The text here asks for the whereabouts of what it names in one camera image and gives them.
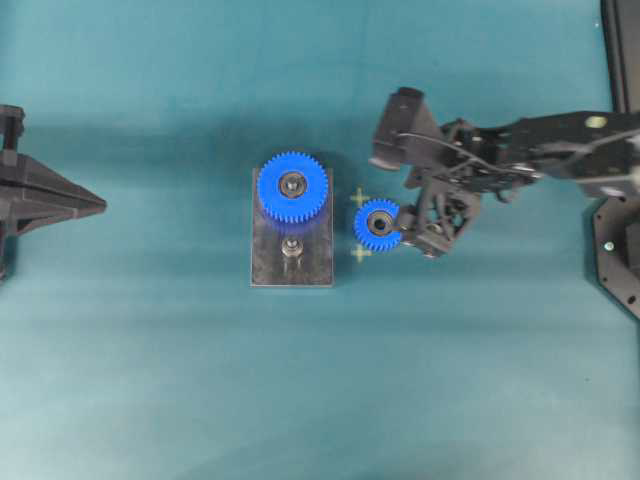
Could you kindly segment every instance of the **black mechanical part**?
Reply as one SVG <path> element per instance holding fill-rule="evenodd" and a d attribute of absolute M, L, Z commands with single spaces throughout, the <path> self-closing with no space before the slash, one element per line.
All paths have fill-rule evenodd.
<path fill-rule="evenodd" d="M 459 119 L 438 127 L 424 94 L 391 95 L 373 139 L 374 166 L 412 168 L 405 187 L 420 188 L 395 227 L 429 258 L 448 253 L 493 193 L 510 203 L 545 175 L 577 182 L 590 197 L 640 193 L 640 114 L 573 112 L 523 118 L 496 128 Z"/>
<path fill-rule="evenodd" d="M 36 228 L 105 211 L 107 204 L 33 158 L 18 153 L 22 108 L 0 105 L 0 277 L 6 239 Z"/>
<path fill-rule="evenodd" d="M 640 197 L 607 200 L 593 230 L 600 285 L 640 318 Z"/>
<path fill-rule="evenodd" d="M 602 0 L 609 75 L 615 110 L 640 110 L 640 2 Z"/>

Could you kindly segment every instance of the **yellow cross marker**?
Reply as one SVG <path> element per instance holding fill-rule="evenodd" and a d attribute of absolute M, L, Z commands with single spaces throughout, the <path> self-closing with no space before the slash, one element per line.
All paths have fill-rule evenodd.
<path fill-rule="evenodd" d="M 351 200 L 353 200 L 354 202 L 356 202 L 356 205 L 358 205 L 358 208 L 360 208 L 362 206 L 362 204 L 364 202 L 366 202 L 367 200 L 369 200 L 371 197 L 367 197 L 366 195 L 362 194 L 362 187 L 358 187 L 358 190 L 356 190 L 356 194 L 355 195 L 351 195 Z"/>
<path fill-rule="evenodd" d="M 366 248 L 362 248 L 362 245 L 358 244 L 355 250 L 351 250 L 351 255 L 358 259 L 358 263 L 362 263 L 364 257 L 370 257 L 373 255 L 371 250 L 367 250 Z"/>

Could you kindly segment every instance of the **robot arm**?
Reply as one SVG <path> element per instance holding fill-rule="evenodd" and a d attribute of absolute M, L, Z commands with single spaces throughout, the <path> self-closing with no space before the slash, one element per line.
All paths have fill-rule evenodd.
<path fill-rule="evenodd" d="M 410 165 L 405 187 L 420 189 L 400 209 L 403 241 L 429 258 L 448 253 L 481 209 L 482 195 L 510 203 L 545 175 L 577 182 L 590 197 L 640 194 L 640 115 L 575 112 L 477 128 L 464 120 L 438 126 L 422 92 L 389 99 L 370 163 Z"/>

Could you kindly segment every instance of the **large blue gear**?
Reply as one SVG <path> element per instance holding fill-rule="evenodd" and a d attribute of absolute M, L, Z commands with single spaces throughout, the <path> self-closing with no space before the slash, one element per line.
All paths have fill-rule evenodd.
<path fill-rule="evenodd" d="M 385 252 L 395 248 L 402 240 L 400 232 L 391 231 L 387 235 L 379 236 L 369 229 L 369 216 L 375 212 L 385 212 L 395 219 L 398 215 L 399 207 L 390 200 L 375 199 L 365 203 L 353 222 L 353 228 L 356 232 L 358 241 L 374 252 Z"/>
<path fill-rule="evenodd" d="M 304 177 L 306 190 L 297 198 L 280 191 L 280 179 L 288 173 Z M 327 201 L 329 179 L 313 157 L 300 152 L 280 153 L 260 170 L 258 197 L 265 212 L 284 223 L 303 223 L 318 214 Z"/>

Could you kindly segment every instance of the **teal surface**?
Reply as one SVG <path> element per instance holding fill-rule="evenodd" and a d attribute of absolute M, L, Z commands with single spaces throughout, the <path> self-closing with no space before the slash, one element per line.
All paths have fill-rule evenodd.
<path fill-rule="evenodd" d="M 438 262 L 351 255 L 387 96 L 440 122 L 610 109 L 597 0 L 0 0 L 21 150 L 109 201 L 21 238 L 0 291 L 0 478 L 636 479 L 636 324 L 589 202 L 487 198 Z M 249 288 L 251 168 L 336 177 L 336 285 Z"/>

